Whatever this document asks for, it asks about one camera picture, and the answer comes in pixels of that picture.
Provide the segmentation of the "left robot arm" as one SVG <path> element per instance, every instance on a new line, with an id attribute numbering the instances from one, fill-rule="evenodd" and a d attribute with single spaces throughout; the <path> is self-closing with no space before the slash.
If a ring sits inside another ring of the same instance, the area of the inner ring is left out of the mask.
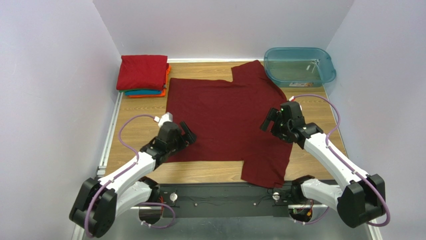
<path id="1" fill-rule="evenodd" d="M 101 238 L 116 217 L 138 204 L 159 206 L 159 184 L 147 177 L 169 157 L 195 143 L 197 137 L 182 121 L 165 121 L 149 143 L 113 173 L 85 180 L 69 213 L 69 220 L 89 238 Z"/>

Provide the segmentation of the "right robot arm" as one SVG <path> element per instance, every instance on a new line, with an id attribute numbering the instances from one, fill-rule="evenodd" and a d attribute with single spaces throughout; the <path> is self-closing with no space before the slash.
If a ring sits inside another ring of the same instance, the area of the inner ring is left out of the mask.
<path id="1" fill-rule="evenodd" d="M 286 143 L 297 144 L 315 157 L 337 183 L 329 185 L 311 175 L 293 180 L 290 198 L 294 203 L 317 201 L 336 211 L 350 228 L 363 224 L 386 226 L 390 222 L 384 179 L 358 167 L 335 147 L 317 124 L 307 123 L 298 102 L 290 100 L 279 109 L 272 107 L 260 129 L 269 130 Z M 372 222 L 382 216 L 386 217 L 383 223 Z"/>

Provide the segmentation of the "maroon t shirt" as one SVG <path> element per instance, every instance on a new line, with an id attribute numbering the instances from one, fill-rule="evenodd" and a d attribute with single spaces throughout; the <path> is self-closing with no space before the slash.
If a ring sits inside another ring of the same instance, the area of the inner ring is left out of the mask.
<path id="1" fill-rule="evenodd" d="M 271 108 L 287 98 L 255 60 L 231 69 L 232 81 L 172 78 L 166 111 L 196 135 L 169 162 L 243 161 L 242 180 L 265 188 L 284 184 L 292 145 L 261 130 Z"/>

